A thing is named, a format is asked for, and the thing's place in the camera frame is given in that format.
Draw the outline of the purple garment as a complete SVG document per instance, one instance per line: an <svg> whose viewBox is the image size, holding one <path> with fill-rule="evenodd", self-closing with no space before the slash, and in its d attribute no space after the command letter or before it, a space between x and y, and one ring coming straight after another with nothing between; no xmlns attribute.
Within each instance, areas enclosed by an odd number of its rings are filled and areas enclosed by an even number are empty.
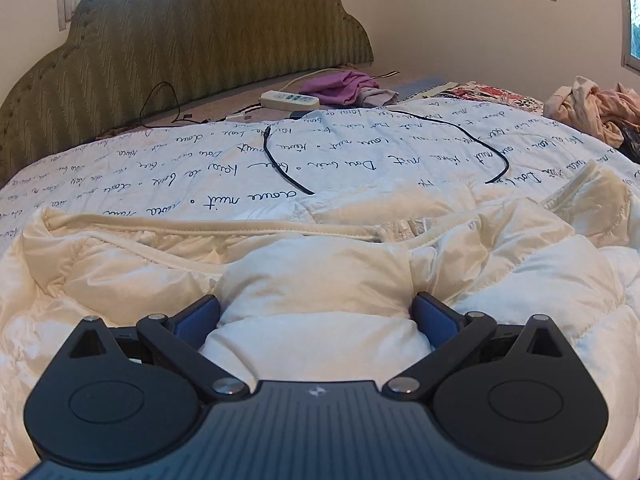
<svg viewBox="0 0 640 480"><path fill-rule="evenodd" d="M342 70L306 80L299 92L329 107L381 107L395 104L398 93L381 88L371 76L358 70Z"/></svg>

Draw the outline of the red floral cloth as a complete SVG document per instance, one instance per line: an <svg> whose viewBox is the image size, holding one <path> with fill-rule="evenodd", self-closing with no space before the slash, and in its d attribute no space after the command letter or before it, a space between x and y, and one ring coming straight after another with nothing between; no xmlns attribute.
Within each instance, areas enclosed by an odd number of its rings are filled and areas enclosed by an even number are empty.
<svg viewBox="0 0 640 480"><path fill-rule="evenodd" d="M522 96L511 90L480 84L477 81L455 84L452 88L439 92L437 96L439 98L500 104L535 115L544 114L544 103L531 96Z"/></svg>

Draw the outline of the white puffer jacket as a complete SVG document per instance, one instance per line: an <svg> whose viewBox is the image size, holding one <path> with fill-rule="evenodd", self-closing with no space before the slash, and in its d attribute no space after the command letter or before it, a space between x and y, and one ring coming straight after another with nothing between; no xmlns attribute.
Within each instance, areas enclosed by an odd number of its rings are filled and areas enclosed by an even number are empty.
<svg viewBox="0 0 640 480"><path fill-rule="evenodd" d="M434 344L409 318L428 292L460 313L543 313L601 389L596 463L639 474L639 194L590 162L552 194L500 184L363 186L233 221L40 208L1 259L1 474L37 456L30 390L76 324L130 325L212 294L203 356L262 379L386 382Z"/></svg>

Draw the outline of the green upholstered headboard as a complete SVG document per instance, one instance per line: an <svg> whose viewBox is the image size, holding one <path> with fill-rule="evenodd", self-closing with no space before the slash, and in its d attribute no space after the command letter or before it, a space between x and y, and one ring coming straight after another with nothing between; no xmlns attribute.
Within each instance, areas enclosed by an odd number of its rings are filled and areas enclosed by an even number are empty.
<svg viewBox="0 0 640 480"><path fill-rule="evenodd" d="M1 107L1 177L217 93L372 61L341 0L80 0Z"/></svg>

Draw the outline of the side wall window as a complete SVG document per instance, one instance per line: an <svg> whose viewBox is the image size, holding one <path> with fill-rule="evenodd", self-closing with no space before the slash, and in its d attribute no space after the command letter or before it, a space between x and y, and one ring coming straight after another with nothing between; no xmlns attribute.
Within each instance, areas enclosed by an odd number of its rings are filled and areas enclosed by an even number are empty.
<svg viewBox="0 0 640 480"><path fill-rule="evenodd" d="M623 0L623 64L639 73L639 0Z"/></svg>

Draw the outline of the white script-printed bedsheet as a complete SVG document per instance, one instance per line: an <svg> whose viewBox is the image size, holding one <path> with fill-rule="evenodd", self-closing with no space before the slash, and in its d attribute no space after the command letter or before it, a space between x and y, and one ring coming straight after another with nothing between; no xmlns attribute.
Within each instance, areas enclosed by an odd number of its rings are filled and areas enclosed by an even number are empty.
<svg viewBox="0 0 640 480"><path fill-rule="evenodd" d="M498 178L541 198L588 162L632 188L639 168L548 118L486 102L422 99L396 110L316 110L299 119L126 133L21 170L1 191L1 243L41 207L78 214L227 220L302 196L371 183L421 188Z"/></svg>

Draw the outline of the peach crumpled garment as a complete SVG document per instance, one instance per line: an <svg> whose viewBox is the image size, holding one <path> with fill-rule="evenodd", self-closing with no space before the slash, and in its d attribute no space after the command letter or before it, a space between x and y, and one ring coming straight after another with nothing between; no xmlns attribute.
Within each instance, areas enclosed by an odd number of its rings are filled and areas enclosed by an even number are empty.
<svg viewBox="0 0 640 480"><path fill-rule="evenodd" d="M577 76L544 102L544 117L620 148L624 129L639 133L639 93L622 84L602 90L593 80Z"/></svg>

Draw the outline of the white power strip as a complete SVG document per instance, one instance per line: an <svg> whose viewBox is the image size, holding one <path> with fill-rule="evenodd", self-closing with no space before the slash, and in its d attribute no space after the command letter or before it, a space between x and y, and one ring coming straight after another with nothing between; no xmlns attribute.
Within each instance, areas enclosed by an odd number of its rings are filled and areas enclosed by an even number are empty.
<svg viewBox="0 0 640 480"><path fill-rule="evenodd" d="M259 98L261 107L285 112L310 112L320 108L320 101L315 96L305 96L278 90L268 90Z"/></svg>

